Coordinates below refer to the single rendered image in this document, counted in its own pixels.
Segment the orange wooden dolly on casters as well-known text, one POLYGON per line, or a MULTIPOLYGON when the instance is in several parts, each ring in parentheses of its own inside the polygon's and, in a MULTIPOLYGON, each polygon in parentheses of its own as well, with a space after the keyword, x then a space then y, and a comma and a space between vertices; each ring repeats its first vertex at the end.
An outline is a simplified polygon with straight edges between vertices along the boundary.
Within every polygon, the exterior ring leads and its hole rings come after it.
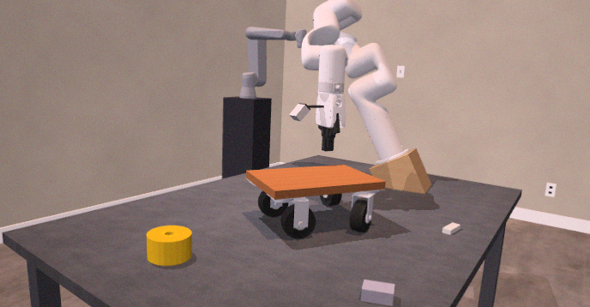
POLYGON ((251 170, 246 171, 246 179, 262 190, 258 198, 261 211, 269 217, 281 216, 284 232, 296 239, 309 236, 316 225, 306 196, 320 196, 325 206, 334 206, 340 203, 341 193, 356 192, 352 194, 350 227, 356 232, 367 232, 374 194, 385 190, 386 184, 346 165, 251 170), (358 196, 368 201, 358 200, 358 196))

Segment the yellow short cylinder with center hole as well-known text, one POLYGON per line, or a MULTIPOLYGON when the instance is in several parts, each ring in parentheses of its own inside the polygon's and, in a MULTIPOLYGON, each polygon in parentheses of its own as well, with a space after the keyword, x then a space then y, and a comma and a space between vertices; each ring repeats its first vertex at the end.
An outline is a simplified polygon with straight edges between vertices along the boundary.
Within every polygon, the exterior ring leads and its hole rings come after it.
POLYGON ((147 233, 147 259, 160 266, 178 265, 192 256, 192 232, 183 226, 161 226, 147 233))

